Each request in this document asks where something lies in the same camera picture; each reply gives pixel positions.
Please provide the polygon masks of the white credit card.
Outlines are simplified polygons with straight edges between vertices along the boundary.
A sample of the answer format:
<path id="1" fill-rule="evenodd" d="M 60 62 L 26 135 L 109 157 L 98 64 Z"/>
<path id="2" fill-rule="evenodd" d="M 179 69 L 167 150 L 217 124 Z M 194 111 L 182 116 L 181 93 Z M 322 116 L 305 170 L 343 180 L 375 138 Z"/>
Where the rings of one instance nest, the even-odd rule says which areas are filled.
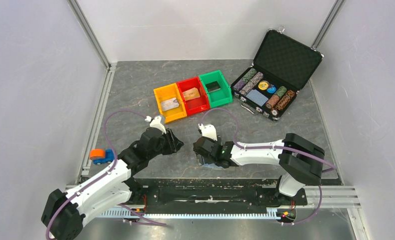
<path id="1" fill-rule="evenodd" d="M 180 106 L 179 102 L 177 100 L 166 100 L 161 102 L 161 109 L 163 112 L 178 108 Z"/>

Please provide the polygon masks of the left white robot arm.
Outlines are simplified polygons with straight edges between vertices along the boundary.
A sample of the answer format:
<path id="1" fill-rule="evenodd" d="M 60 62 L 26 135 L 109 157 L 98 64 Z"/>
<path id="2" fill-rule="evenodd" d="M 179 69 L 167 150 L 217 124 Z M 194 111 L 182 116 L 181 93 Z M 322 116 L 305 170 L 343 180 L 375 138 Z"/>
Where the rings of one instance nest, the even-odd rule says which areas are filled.
<path id="1" fill-rule="evenodd" d="M 46 239 L 73 240 L 91 220 L 110 208 L 138 203 L 143 191 L 133 176 L 153 158 L 175 154 L 183 145 L 171 129 L 148 127 L 139 140 L 98 174 L 65 192 L 58 188 L 52 191 L 41 216 Z"/>

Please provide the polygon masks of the tan card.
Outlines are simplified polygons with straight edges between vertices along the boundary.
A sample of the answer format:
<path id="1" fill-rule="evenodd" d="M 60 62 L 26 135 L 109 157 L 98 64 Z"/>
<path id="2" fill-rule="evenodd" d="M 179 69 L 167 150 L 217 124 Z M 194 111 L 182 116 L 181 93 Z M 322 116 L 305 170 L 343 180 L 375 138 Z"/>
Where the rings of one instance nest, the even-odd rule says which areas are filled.
<path id="1" fill-rule="evenodd" d="M 197 99 L 201 96 L 199 90 L 196 87 L 183 91 L 182 95 L 186 102 Z"/>

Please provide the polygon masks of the grey card holder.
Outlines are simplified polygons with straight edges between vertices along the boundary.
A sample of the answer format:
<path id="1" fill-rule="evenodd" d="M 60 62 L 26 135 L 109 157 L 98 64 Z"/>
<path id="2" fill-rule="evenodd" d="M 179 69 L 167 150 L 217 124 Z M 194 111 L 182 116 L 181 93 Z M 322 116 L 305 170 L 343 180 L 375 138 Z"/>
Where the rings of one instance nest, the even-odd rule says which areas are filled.
<path id="1" fill-rule="evenodd" d="M 220 167 L 217 166 L 215 163 L 213 163 L 211 160 L 207 160 L 205 157 L 202 155 L 197 155 L 197 162 L 198 166 L 202 168 L 207 168 L 207 169 L 212 169 L 212 170 L 219 170 Z"/>

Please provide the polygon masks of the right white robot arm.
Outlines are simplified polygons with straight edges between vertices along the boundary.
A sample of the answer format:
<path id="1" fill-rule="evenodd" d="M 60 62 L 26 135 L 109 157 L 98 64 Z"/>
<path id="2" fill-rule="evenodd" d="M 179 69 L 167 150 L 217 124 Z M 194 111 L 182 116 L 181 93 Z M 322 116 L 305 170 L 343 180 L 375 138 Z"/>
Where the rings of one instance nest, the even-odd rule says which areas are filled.
<path id="1" fill-rule="evenodd" d="M 201 156 L 201 165 L 224 169 L 245 165 L 280 166 L 286 173 L 279 177 L 274 198 L 289 203 L 304 186 L 321 184 L 325 152 L 303 137 L 288 133 L 284 139 L 264 143 L 222 143 L 202 136 L 193 143 L 193 151 Z"/>

